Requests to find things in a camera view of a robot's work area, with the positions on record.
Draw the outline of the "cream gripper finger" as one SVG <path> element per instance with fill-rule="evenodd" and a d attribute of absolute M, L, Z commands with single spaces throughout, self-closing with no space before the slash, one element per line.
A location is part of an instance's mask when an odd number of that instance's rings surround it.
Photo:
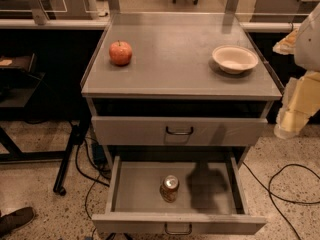
<path fill-rule="evenodd" d="M 320 73 L 307 71 L 299 79 L 290 78 L 285 86 L 274 134 L 281 139 L 297 136 L 320 110 Z"/>
<path fill-rule="evenodd" d="M 281 55 L 290 55 L 295 51 L 298 30 L 294 29 L 273 46 L 273 51 Z"/>

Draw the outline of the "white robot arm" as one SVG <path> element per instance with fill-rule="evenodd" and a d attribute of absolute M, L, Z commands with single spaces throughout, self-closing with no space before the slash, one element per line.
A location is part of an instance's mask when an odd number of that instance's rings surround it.
<path fill-rule="evenodd" d="M 320 5 L 273 47 L 275 53 L 292 54 L 305 70 L 299 79 L 290 78 L 285 86 L 274 134 L 281 139 L 297 136 L 320 110 Z"/>

